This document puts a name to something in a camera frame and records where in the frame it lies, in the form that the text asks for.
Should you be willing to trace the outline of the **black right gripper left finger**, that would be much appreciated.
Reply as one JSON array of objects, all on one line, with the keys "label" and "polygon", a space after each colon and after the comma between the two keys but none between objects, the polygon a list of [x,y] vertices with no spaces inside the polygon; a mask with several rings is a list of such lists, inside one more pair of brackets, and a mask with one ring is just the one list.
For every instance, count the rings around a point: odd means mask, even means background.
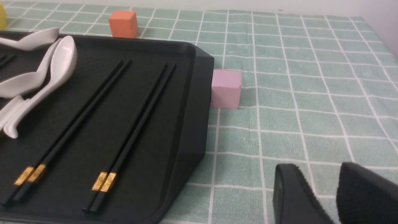
[{"label": "black right gripper left finger", "polygon": [[333,224],[295,164],[275,168],[273,210],[276,224]]}]

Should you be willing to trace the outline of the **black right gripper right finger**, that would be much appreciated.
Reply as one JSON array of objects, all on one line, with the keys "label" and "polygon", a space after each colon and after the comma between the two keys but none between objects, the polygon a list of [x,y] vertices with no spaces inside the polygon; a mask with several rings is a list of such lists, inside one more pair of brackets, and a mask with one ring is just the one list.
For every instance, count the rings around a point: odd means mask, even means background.
[{"label": "black right gripper right finger", "polygon": [[337,213],[343,224],[396,224],[398,186],[353,162],[340,167]]}]

